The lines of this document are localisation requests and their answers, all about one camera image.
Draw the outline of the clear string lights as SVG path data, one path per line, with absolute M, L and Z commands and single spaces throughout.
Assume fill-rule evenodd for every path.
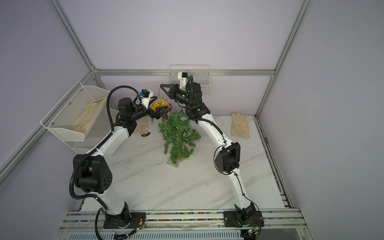
M 168 153 L 174 144 L 186 146 L 187 149 L 194 145 L 190 136 L 192 127 L 184 110 L 171 112 L 168 120 L 159 125 L 159 129 L 165 141 L 165 153 Z

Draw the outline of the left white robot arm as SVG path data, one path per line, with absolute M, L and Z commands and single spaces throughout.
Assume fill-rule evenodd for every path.
M 70 178 L 69 192 L 73 199 L 95 199 L 106 216 L 105 228 L 126 228 L 135 220 L 128 204 L 121 200 L 112 186 L 113 174 L 108 159 L 135 131 L 138 120 L 144 117 L 159 119 L 165 107 L 151 108 L 156 97 L 140 97 L 136 104 L 131 98 L 119 100 L 118 115 L 112 130 L 91 151 L 76 155 Z

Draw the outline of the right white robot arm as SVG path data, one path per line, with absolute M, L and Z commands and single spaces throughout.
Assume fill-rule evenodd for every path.
M 191 80 L 185 87 L 178 84 L 161 84 L 160 89 L 176 103 L 184 105 L 189 120 L 196 122 L 210 137 L 216 149 L 214 153 L 214 167 L 228 177 L 234 195 L 235 210 L 233 217 L 225 214 L 225 224 L 231 227 L 256 228 L 252 234 L 259 232 L 263 227 L 262 213 L 252 200 L 250 200 L 240 173 L 241 146 L 231 141 L 216 124 L 210 110 L 203 102 L 203 93 L 198 83 Z

